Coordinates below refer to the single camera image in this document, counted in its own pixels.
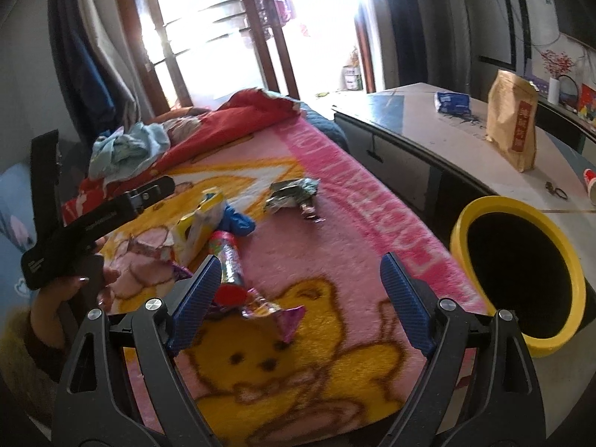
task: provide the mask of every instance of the drawer handle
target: drawer handle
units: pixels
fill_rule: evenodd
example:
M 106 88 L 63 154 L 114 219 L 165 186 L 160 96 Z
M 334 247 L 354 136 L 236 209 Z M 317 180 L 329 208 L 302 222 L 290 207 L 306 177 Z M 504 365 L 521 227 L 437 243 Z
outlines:
M 375 153 L 374 151 L 371 151 L 370 149 L 367 150 L 367 154 L 372 158 L 372 159 L 376 159 L 379 163 L 383 162 L 383 159 L 381 158 L 381 156 L 379 156 L 377 153 Z
M 372 158 L 372 159 L 376 159 L 379 163 L 383 162 L 383 159 L 381 158 L 381 156 L 379 156 L 377 154 L 377 146 L 375 144 L 375 140 L 374 140 L 374 134 L 371 134 L 371 145 L 372 145 L 372 150 L 368 149 L 367 150 L 367 154 Z

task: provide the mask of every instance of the yellow bin rim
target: yellow bin rim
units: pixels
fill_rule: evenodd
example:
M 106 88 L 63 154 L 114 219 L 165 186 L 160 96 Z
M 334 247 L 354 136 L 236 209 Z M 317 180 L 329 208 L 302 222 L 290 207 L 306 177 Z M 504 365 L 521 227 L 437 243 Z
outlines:
M 492 316 L 497 310 L 486 296 L 478 277 L 472 268 L 470 251 L 468 249 L 468 231 L 470 225 L 480 216 L 488 213 L 509 213 L 526 219 L 538 227 L 559 250 L 570 276 L 571 282 L 571 308 L 567 321 L 556 336 L 546 339 L 534 338 L 523 335 L 530 354 L 540 358 L 554 353 L 567 343 L 577 332 L 583 318 L 586 305 L 586 288 L 582 266 L 575 250 L 564 233 L 544 213 L 519 200 L 507 197 L 483 197 L 474 200 L 461 213 L 451 233 L 450 249 L 454 259 L 464 269 L 468 279 L 476 287 L 487 304 L 488 313 Z

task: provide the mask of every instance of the cartoon bear print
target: cartoon bear print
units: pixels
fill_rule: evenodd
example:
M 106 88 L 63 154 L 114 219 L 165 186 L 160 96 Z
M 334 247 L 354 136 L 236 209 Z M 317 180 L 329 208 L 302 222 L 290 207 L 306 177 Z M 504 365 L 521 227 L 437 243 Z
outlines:
M 211 391 L 197 406 L 225 445 L 308 442 L 400 408 L 389 389 L 403 360 L 402 348 L 389 339 L 396 322 L 392 310 L 393 319 L 380 318 L 379 340 L 344 351 L 345 326 L 333 284 L 304 280 L 275 301 L 285 308 L 306 307 L 291 344 L 276 338 L 268 320 L 231 314 L 206 321 L 186 351 Z

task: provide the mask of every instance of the foil wrapper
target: foil wrapper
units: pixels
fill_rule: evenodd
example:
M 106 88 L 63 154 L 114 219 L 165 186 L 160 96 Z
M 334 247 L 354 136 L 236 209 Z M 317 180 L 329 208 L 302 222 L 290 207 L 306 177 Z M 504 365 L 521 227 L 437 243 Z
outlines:
M 279 304 L 268 301 L 256 289 L 250 289 L 247 303 L 240 308 L 240 313 L 245 319 L 269 321 L 269 324 L 276 329 L 279 339 L 284 343 L 290 343 L 298 330 L 300 321 L 306 314 L 306 307 L 284 309 Z
M 267 212 L 275 213 L 282 208 L 298 207 L 302 216 L 309 221 L 323 222 L 317 215 L 313 198 L 317 195 L 321 180 L 300 178 L 273 183 L 270 197 L 264 203 Z

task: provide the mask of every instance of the yellow package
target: yellow package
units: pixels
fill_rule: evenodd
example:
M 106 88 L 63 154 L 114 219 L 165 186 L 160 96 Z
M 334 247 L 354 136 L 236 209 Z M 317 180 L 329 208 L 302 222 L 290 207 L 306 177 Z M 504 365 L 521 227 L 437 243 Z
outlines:
M 189 265 L 224 217 L 226 202 L 219 188 L 203 191 L 197 209 L 182 217 L 172 229 L 176 261 Z

